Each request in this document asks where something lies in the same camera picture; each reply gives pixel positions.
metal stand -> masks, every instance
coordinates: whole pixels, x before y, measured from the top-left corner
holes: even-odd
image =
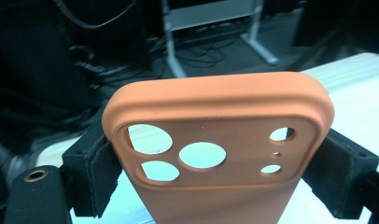
[[[267,50],[262,44],[257,41],[257,33],[260,27],[260,17],[262,13],[263,0],[254,1],[253,12],[251,14],[251,26],[248,28],[247,34],[242,34],[241,37],[249,47],[258,53],[268,64],[276,65],[279,60]]]
[[[235,0],[226,0],[173,10],[169,8],[168,3],[168,0],[161,0],[163,29],[166,34],[166,62],[175,77],[186,77],[186,73],[175,56],[173,31],[244,16],[251,16],[252,20],[247,34],[243,34],[242,39],[267,63],[278,63],[279,60],[256,40],[263,0],[242,0],[240,5]]]

wire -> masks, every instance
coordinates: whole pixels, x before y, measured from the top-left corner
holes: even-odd
[[[88,71],[91,71],[93,73],[102,73],[105,71],[105,68],[102,65],[93,66],[90,63],[76,62],[76,66],[87,69]]]
[[[149,53],[153,53],[154,51],[160,49],[161,45],[166,42],[166,35],[162,36],[161,38],[152,38],[149,40],[149,42],[151,42],[153,39],[158,39],[158,41],[153,47],[150,48]]]
[[[118,72],[122,72],[122,71],[125,71],[125,70],[130,70],[131,66],[130,65],[123,65],[123,66],[120,66],[120,67],[117,67],[117,68],[113,68],[111,70],[108,70],[106,72],[103,72],[103,73],[99,73],[97,74],[96,76],[98,77],[108,77],[108,76],[111,76],[111,75],[114,75]]]
[[[100,28],[102,26],[105,26],[107,24],[109,24],[110,22],[112,21],[115,21],[116,19],[118,19],[119,17],[121,17],[123,14],[125,14],[132,6],[134,6],[134,4],[137,2],[137,0],[132,0],[131,4],[128,5],[122,12],[120,12],[119,15],[117,15],[116,17],[112,18],[111,20],[109,21],[106,21],[106,22],[103,22],[101,24],[88,24],[86,23],[85,21],[82,21],[80,18],[78,18],[76,15],[74,15],[74,13],[68,9],[68,7],[64,4],[63,0],[53,0],[53,2],[55,2],[56,6],[67,16],[68,19],[70,19],[70,21],[72,21],[73,23],[75,23],[76,25],[84,28],[84,29],[97,29],[97,28]]]
[[[201,29],[202,29],[201,32],[208,32],[210,30],[212,30],[212,32],[216,31],[215,27],[213,28],[206,27],[206,28],[201,28]],[[183,55],[180,55],[179,53],[176,54],[176,57],[180,59],[182,63],[193,68],[214,67],[225,60],[225,55],[221,51],[221,49],[233,44],[236,41],[237,37],[233,38],[227,43],[217,46],[217,42],[219,41],[219,39],[220,39],[220,35],[214,38],[213,43],[211,43],[209,47],[207,48],[200,47],[200,50],[202,52],[199,52],[199,51],[196,52],[196,48],[187,49],[188,52],[195,54],[194,58],[185,57]]]
[[[94,52],[88,46],[85,46],[85,45],[73,45],[68,50],[70,52],[73,52],[74,54],[77,53],[79,50],[82,50],[85,53],[87,53],[88,61],[92,61],[94,59]]]
[[[110,79],[110,80],[103,80],[102,84],[109,85],[109,84],[116,83],[116,82],[119,82],[119,81],[129,80],[131,78],[138,77],[138,76],[140,76],[141,74],[143,74],[145,72],[146,72],[146,70],[143,70],[143,71],[137,72],[135,74],[129,75],[127,77],[119,77],[119,78],[113,78],[113,79]]]

white table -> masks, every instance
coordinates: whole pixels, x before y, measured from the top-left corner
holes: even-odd
[[[359,54],[303,72],[328,90],[335,106],[332,128],[379,156],[379,56]],[[119,177],[119,186],[101,219],[75,217],[74,213],[72,217],[75,224],[154,223],[125,174]],[[370,212],[364,209],[360,220],[335,219],[301,181],[279,223],[365,224],[369,217]]]

orange phone case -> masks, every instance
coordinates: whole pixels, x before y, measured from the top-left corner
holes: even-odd
[[[277,223],[333,121],[323,87],[300,73],[277,72],[144,81],[119,89],[103,114],[105,135],[157,223]],[[133,149],[128,127],[149,124],[168,132],[169,150]],[[271,133],[293,134],[274,141]],[[208,169],[180,159],[183,147],[207,142],[226,152]],[[142,164],[165,161],[172,181],[146,177]],[[268,165],[280,169],[272,174]]]

circular hole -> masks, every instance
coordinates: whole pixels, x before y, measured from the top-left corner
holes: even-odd
[[[48,175],[48,171],[46,171],[46,170],[33,171],[33,172],[31,172],[29,175],[27,175],[24,178],[24,181],[26,181],[26,182],[36,182],[36,181],[44,178],[47,175]]]
[[[163,153],[172,146],[172,137],[161,128],[148,124],[135,124],[128,128],[134,150],[148,155]]]
[[[285,128],[279,128],[271,133],[270,138],[274,141],[284,141],[289,139],[293,134],[295,133],[295,130],[289,127]]]
[[[279,165],[267,165],[261,169],[261,172],[265,175],[277,174],[282,170],[282,167]]]
[[[174,165],[165,161],[147,161],[141,166],[146,178],[154,181],[173,181],[180,175]]]
[[[193,168],[206,169],[218,166],[227,156],[224,148],[213,143],[199,142],[183,147],[180,159]]]
[[[279,157],[281,157],[282,156],[282,153],[280,153],[280,152],[274,152],[273,154],[272,154],[272,157],[273,158],[279,158]]]

